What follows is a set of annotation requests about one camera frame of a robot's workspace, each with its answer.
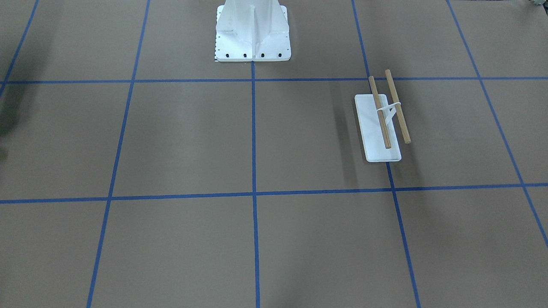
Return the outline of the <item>white wooden towel rack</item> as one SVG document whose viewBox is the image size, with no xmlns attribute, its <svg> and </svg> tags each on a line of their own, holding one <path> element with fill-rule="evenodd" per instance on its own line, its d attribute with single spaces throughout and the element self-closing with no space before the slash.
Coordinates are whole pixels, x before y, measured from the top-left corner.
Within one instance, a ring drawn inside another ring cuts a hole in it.
<svg viewBox="0 0 548 308">
<path fill-rule="evenodd" d="M 354 105 L 366 161 L 369 163 L 399 162 L 402 154 L 396 134 L 394 119 L 401 129 L 403 142 L 411 143 L 405 115 L 399 99 L 392 72 L 385 70 L 390 97 L 380 94 L 375 78 L 370 76 L 370 94 L 356 94 Z"/>
</svg>

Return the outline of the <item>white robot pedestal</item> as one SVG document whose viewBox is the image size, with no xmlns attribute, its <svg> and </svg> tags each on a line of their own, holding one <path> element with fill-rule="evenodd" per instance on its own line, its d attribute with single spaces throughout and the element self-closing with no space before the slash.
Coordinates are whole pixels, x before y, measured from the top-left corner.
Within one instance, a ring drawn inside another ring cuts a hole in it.
<svg viewBox="0 0 548 308">
<path fill-rule="evenodd" d="M 217 7 L 214 59 L 288 61 L 288 10 L 277 0 L 227 0 Z"/>
</svg>

